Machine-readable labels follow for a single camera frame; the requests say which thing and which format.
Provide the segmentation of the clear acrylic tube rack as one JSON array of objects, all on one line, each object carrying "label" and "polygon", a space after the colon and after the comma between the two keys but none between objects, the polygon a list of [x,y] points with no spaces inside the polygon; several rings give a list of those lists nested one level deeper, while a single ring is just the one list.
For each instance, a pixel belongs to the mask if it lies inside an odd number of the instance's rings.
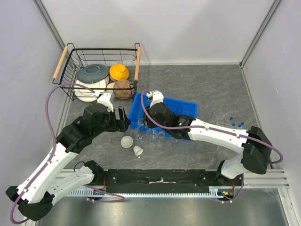
[{"label": "clear acrylic tube rack", "polygon": [[218,121],[216,123],[216,125],[221,126],[221,127],[226,127],[226,128],[232,128],[233,127],[232,123],[224,123],[224,122],[220,122],[220,121]]}]

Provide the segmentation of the yellow ceramic bowl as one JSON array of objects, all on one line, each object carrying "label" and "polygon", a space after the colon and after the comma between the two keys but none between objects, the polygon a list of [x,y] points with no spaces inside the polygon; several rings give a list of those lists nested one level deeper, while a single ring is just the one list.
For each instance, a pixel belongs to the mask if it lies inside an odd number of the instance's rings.
[{"label": "yellow ceramic bowl", "polygon": [[115,64],[110,67],[110,76],[113,80],[127,80],[129,77],[129,70],[123,64]]}]

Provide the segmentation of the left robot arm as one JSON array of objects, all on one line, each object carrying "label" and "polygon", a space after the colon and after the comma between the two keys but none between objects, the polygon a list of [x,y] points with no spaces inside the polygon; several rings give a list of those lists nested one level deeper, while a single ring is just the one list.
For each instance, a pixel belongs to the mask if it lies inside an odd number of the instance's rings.
[{"label": "left robot arm", "polygon": [[93,160],[57,182],[54,179],[95,137],[103,132],[125,132],[130,123],[123,107],[115,111],[103,104],[86,107],[82,116],[55,137],[53,148],[37,169],[22,184],[6,190],[13,207],[27,220],[39,221],[73,190],[90,183],[99,185],[104,170]]}]

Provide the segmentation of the brown ceramic bowl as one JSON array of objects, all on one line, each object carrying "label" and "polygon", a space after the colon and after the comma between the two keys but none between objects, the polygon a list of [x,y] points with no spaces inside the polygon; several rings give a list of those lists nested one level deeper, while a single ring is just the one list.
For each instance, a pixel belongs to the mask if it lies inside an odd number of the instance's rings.
[{"label": "brown ceramic bowl", "polygon": [[132,98],[135,93],[134,85],[128,80],[119,80],[113,86],[115,97],[121,100]]}]

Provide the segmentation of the glass petri dish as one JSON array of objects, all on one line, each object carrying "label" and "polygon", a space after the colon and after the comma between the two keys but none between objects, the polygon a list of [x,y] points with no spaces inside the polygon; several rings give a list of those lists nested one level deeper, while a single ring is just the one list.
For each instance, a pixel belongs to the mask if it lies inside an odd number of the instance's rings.
[{"label": "glass petri dish", "polygon": [[139,141],[143,139],[143,133],[138,129],[132,129],[130,131],[130,136],[133,140]]}]

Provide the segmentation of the white ceramic plate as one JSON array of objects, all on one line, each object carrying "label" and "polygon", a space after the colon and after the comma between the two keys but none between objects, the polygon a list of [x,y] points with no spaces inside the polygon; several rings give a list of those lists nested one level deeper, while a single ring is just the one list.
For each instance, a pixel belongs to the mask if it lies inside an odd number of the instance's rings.
[{"label": "white ceramic plate", "polygon": [[83,102],[96,101],[98,99],[98,97],[100,96],[100,94],[102,94],[105,91],[105,88],[107,85],[105,80],[101,80],[101,81],[94,82],[94,83],[84,83],[79,80],[76,80],[76,84],[83,85],[94,91],[94,92],[91,92],[90,90],[84,89],[83,87],[78,86],[78,85],[74,86],[75,87],[74,94],[75,94],[76,98]]}]

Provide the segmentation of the blue plastic divided bin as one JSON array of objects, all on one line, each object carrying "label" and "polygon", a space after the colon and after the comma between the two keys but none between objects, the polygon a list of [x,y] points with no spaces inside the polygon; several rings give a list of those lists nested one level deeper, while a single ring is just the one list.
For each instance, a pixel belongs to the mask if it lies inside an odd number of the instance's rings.
[{"label": "blue plastic divided bin", "polygon": [[[152,102],[152,97],[149,99],[147,97],[148,92],[146,92],[143,95],[143,103],[147,111],[149,111],[149,106]],[[198,104],[189,102],[189,101],[184,101],[184,100],[179,100],[179,99],[174,99],[174,98],[168,98],[165,97],[163,100],[163,103],[175,114],[175,115],[187,115],[196,118],[197,112],[198,112]],[[141,119],[144,116],[144,111],[141,105],[141,92],[137,93],[133,104],[130,109],[129,113],[129,120],[131,121],[130,128],[131,129],[136,129],[138,128],[138,120]],[[145,126],[140,127],[140,131],[146,132],[149,128],[146,128]],[[155,130],[157,132],[164,131],[160,127],[155,127]],[[169,135],[167,132],[165,132],[166,137],[172,137],[172,135]]]}]

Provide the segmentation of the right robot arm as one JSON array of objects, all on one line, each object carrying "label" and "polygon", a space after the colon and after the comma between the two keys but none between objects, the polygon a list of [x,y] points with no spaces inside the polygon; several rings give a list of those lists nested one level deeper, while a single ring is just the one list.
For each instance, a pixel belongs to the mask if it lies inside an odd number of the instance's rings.
[{"label": "right robot arm", "polygon": [[192,116],[176,115],[162,102],[147,107],[144,117],[148,128],[160,127],[176,139],[204,141],[235,151],[235,157],[221,161],[218,166],[215,179],[220,185],[227,185],[247,172],[267,172],[271,142],[261,128],[231,129],[209,124]]}]

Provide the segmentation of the white plastic cup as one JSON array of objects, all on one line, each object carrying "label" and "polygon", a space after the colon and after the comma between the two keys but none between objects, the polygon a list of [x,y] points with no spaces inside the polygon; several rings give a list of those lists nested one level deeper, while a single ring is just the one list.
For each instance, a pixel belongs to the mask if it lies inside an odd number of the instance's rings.
[{"label": "white plastic cup", "polygon": [[139,155],[141,155],[143,153],[143,149],[140,146],[138,146],[138,145],[135,145],[133,147],[133,151],[134,151],[134,154],[136,156],[139,156]]}]

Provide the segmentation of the small glass bottle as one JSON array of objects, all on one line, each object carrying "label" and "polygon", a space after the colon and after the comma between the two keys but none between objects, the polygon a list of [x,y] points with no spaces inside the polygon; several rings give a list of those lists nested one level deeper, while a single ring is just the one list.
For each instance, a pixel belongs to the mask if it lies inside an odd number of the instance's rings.
[{"label": "small glass bottle", "polygon": [[164,143],[164,141],[165,141],[165,132],[164,131],[158,132],[158,142],[162,144]]}]

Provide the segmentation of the glass conical flask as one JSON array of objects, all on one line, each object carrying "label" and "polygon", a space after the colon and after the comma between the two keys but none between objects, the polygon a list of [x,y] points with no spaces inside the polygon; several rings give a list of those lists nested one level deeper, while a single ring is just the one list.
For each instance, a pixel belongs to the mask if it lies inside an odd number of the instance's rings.
[{"label": "glass conical flask", "polygon": [[146,138],[149,142],[156,142],[158,137],[158,133],[155,129],[148,129],[146,131]]}]

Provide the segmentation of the glass beaker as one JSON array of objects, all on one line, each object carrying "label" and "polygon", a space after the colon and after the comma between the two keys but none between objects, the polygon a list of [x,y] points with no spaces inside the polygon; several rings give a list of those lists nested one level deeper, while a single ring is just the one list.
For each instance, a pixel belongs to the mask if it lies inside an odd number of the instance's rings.
[{"label": "glass beaker", "polygon": [[142,119],[138,119],[137,125],[138,125],[138,127],[143,127],[144,126],[143,120]]}]

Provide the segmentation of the white plastic bowl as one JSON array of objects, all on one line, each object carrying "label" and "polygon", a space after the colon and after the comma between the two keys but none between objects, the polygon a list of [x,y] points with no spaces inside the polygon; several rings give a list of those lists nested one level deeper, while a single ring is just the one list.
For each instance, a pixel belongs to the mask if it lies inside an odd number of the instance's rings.
[{"label": "white plastic bowl", "polygon": [[130,136],[124,136],[120,143],[123,148],[130,148],[133,144],[133,139]]}]

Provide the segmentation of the white ceramic bowl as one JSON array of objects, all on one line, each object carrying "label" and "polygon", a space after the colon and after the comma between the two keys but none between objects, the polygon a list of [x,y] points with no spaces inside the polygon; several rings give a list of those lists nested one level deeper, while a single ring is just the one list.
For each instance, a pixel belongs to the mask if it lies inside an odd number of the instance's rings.
[{"label": "white ceramic bowl", "polygon": [[111,82],[106,86],[107,93],[105,94],[105,96],[108,96],[108,94],[110,93],[112,98],[115,97],[115,93],[114,93],[114,89],[113,89],[114,85],[115,85],[115,82]]}]

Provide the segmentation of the teal ceramic plate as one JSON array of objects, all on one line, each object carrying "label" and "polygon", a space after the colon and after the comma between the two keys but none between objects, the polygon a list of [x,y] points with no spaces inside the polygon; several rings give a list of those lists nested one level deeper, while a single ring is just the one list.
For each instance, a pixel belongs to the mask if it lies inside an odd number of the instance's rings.
[{"label": "teal ceramic plate", "polygon": [[109,75],[109,67],[102,64],[92,64],[81,68],[76,78],[83,83],[95,83]]}]

